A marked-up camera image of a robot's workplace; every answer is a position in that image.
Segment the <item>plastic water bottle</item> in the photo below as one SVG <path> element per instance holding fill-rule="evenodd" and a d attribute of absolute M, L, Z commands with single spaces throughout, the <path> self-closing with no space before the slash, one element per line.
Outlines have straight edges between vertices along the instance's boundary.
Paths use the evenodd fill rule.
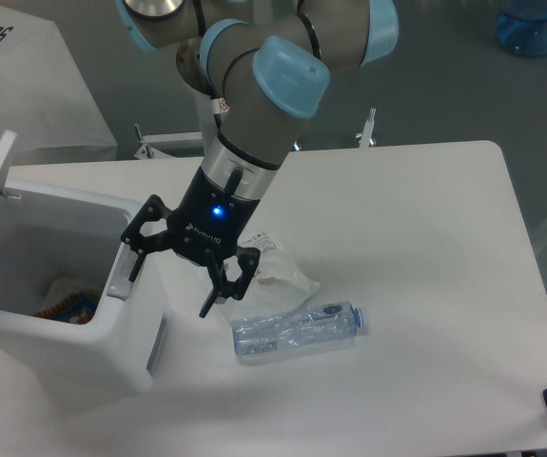
<path fill-rule="evenodd" d="M 501 45 L 513 54 L 547 55 L 547 0 L 509 0 L 496 32 Z"/>
<path fill-rule="evenodd" d="M 349 302 L 233 321 L 235 354 L 242 362 L 278 359 L 297 349 L 314 351 L 349 346 L 363 325 L 360 308 Z"/>

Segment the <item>blue led light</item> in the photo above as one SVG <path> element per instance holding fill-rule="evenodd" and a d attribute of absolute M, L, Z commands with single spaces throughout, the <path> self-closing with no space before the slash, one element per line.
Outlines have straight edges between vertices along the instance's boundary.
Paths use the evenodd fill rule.
<path fill-rule="evenodd" d="M 215 207 L 212 210 L 212 214 L 214 215 L 214 217 L 224 217 L 225 216 L 225 210 L 223 209 L 223 207 Z"/>

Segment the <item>colorful item in bin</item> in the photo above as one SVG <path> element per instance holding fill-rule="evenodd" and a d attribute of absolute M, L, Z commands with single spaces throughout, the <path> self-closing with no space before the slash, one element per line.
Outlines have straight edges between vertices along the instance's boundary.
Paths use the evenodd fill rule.
<path fill-rule="evenodd" d="M 44 311 L 65 302 L 72 295 L 86 295 L 93 303 L 100 303 L 101 289 L 84 279 L 72 276 L 57 277 L 43 290 L 44 300 L 39 309 Z"/>
<path fill-rule="evenodd" d="M 98 308 L 93 298 L 85 294 L 72 294 L 59 305 L 37 312 L 34 317 L 81 326 L 93 318 Z"/>

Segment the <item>bottle label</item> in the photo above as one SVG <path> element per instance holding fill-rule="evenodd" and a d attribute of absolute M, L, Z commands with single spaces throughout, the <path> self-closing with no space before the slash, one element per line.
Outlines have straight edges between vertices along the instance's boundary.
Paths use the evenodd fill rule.
<path fill-rule="evenodd" d="M 274 350 L 277 350 L 276 341 L 271 341 L 269 343 L 253 343 L 244 348 L 242 355 L 265 354 L 267 352 L 273 352 Z"/>
<path fill-rule="evenodd" d="M 241 242 L 241 245 L 244 248 L 257 248 L 262 254 L 268 250 L 277 249 L 275 242 L 263 231 Z"/>

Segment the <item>light blue joint cap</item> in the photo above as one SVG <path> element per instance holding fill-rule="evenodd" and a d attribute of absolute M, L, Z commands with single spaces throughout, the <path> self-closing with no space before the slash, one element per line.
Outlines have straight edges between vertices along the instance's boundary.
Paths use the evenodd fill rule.
<path fill-rule="evenodd" d="M 249 26 L 247 22 L 240 21 L 239 19 L 223 19 L 210 27 L 205 33 L 204 38 L 201 40 L 201 46 L 199 47 L 199 62 L 207 75 L 207 79 L 210 79 L 209 72 L 207 71 L 209 51 L 212 49 L 212 46 L 214 46 L 216 38 L 218 38 L 220 34 L 229 27 L 236 26 L 238 24 Z"/>
<path fill-rule="evenodd" d="M 370 31 L 362 65 L 377 60 L 391 52 L 396 43 L 400 26 L 398 13 L 392 0 L 370 0 Z"/>
<path fill-rule="evenodd" d="M 117 4 L 117 10 L 119 11 L 119 14 L 121 15 L 121 19 L 123 20 L 123 24 L 125 25 L 127 31 L 129 32 L 129 36 L 131 37 L 131 40 L 133 40 L 133 42 L 138 47 L 138 49 L 142 52 L 154 52 L 155 50 L 157 50 L 154 46 L 148 43 L 144 35 L 133 23 L 133 19 L 131 19 L 131 15 L 125 8 L 123 0 L 116 0 L 116 4 Z"/>
<path fill-rule="evenodd" d="M 321 60 L 279 36 L 266 39 L 254 55 L 252 70 L 264 94 L 300 119 L 318 112 L 330 83 L 330 70 Z"/>

